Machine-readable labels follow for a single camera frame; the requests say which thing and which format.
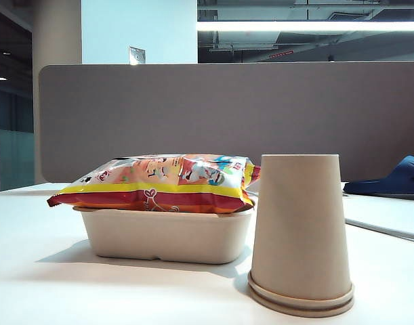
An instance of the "snack bag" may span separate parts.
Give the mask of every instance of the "snack bag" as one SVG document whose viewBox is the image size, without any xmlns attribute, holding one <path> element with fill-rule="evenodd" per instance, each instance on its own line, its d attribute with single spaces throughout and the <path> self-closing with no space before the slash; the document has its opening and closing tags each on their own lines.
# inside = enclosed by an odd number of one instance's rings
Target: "snack bag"
<svg viewBox="0 0 414 325">
<path fill-rule="evenodd" d="M 95 209 L 232 213 L 260 168 L 247 157 L 164 154 L 115 158 L 47 200 Z"/>
</svg>

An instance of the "beige paper cup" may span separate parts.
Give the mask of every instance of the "beige paper cup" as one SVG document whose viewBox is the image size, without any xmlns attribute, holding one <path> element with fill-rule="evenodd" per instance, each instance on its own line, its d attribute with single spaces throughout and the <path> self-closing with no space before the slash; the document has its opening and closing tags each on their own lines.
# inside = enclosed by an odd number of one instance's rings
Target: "beige paper cup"
<svg viewBox="0 0 414 325">
<path fill-rule="evenodd" d="M 304 317 L 353 304 L 338 155 L 262 156 L 252 297 Z"/>
</svg>

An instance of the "ceiling light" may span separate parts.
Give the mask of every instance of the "ceiling light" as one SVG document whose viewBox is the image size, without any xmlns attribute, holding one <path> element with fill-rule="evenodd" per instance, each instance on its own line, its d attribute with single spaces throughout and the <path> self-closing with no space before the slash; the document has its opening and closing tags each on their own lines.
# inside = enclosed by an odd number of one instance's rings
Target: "ceiling light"
<svg viewBox="0 0 414 325">
<path fill-rule="evenodd" d="M 255 31 L 386 31 L 386 32 L 413 32 L 414 22 L 332 22 L 332 21 L 280 21 L 280 22 L 197 22 L 198 31 L 222 32 L 255 32 Z"/>
</svg>

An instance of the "table surface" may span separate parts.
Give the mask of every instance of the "table surface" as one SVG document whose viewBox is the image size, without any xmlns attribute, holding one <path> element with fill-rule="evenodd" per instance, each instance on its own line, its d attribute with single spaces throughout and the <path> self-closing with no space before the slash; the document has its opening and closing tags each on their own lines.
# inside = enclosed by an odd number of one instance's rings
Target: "table surface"
<svg viewBox="0 0 414 325">
<path fill-rule="evenodd" d="M 346 226 L 354 307 L 299 318 L 248 294 L 255 230 L 225 265 L 95 256 L 80 213 L 49 208 L 62 183 L 0 192 L 0 325 L 414 324 L 414 242 Z M 344 197 L 345 216 L 414 232 L 414 201 Z"/>
</svg>

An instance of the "disposable food container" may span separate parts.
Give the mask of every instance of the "disposable food container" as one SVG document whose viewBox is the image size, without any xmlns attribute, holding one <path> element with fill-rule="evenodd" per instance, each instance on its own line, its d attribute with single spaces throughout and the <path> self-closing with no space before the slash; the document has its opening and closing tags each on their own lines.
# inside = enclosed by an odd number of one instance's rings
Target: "disposable food container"
<svg viewBox="0 0 414 325">
<path fill-rule="evenodd" d="M 254 208 L 237 213 L 80 211 L 96 255 L 223 264 L 243 251 Z"/>
</svg>

